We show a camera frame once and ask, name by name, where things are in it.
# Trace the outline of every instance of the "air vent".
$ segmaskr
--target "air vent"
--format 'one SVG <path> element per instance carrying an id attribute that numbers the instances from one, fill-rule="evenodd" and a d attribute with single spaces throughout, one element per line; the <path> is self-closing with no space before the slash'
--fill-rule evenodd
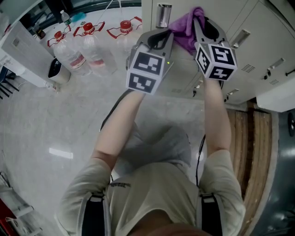
<path id="1" fill-rule="evenodd" d="M 176 88 L 172 89 L 172 92 L 177 94 L 181 93 L 181 91 L 182 91 L 181 89 L 176 89 Z"/>
<path id="2" fill-rule="evenodd" d="M 247 72 L 247 73 L 250 73 L 250 72 L 251 72 L 252 70 L 254 70 L 254 69 L 255 69 L 254 66 L 247 64 L 247 65 L 245 65 L 245 66 L 242 68 L 242 71 Z"/>
<path id="3" fill-rule="evenodd" d="M 280 82 L 278 80 L 274 79 L 274 80 L 270 81 L 269 83 L 272 84 L 272 85 L 275 85 L 275 84 L 280 83 Z"/>

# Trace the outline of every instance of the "purple cloth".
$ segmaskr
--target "purple cloth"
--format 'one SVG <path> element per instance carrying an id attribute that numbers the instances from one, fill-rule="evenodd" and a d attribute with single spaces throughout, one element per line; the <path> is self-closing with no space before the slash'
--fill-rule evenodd
<path id="1" fill-rule="evenodd" d="M 186 49 L 191 55 L 196 51 L 194 46 L 196 38 L 193 32 L 194 17 L 199 19 L 201 27 L 204 28 L 205 17 L 204 10 L 201 7 L 191 9 L 189 13 L 169 25 L 169 29 L 174 33 L 174 41 Z"/>

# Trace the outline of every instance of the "beige t-shirt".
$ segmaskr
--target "beige t-shirt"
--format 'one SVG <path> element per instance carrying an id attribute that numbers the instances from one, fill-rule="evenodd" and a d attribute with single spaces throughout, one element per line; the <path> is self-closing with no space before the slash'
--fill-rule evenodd
<path id="1" fill-rule="evenodd" d="M 101 159 L 91 159 L 68 187 L 56 214 L 65 235 L 77 235 L 81 201 L 88 192 L 106 189 L 112 235 L 126 236 L 148 212 L 160 209 L 174 223 L 195 226 L 199 190 L 173 164 L 152 163 L 109 183 L 111 170 Z M 245 214 L 240 185 L 230 153 L 220 150 L 205 162 L 200 188 L 221 197 L 227 235 L 238 234 Z"/>

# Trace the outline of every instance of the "forearm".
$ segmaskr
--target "forearm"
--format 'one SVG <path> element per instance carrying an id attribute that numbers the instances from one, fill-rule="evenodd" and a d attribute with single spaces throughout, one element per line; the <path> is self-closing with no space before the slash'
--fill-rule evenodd
<path id="1" fill-rule="evenodd" d="M 99 152 L 100 155 L 102 154 L 106 158 L 113 159 L 111 165 L 115 164 L 117 156 L 129 138 L 143 98 L 143 93 L 133 91 L 120 101 L 100 131 L 92 157 L 96 157 L 97 152 Z"/>
<path id="2" fill-rule="evenodd" d="M 230 120 L 218 81 L 205 80 L 205 134 L 208 156 L 230 149 Z"/>

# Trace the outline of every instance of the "pants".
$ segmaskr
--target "pants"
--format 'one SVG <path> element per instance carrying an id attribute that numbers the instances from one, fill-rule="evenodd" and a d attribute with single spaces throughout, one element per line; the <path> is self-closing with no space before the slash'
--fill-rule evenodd
<path id="1" fill-rule="evenodd" d="M 151 145 L 141 139 L 135 125 L 119 155 L 114 171 L 122 177 L 153 162 L 171 163 L 187 174 L 191 163 L 191 148 L 189 138 L 183 129 L 171 127 L 159 141 Z"/>

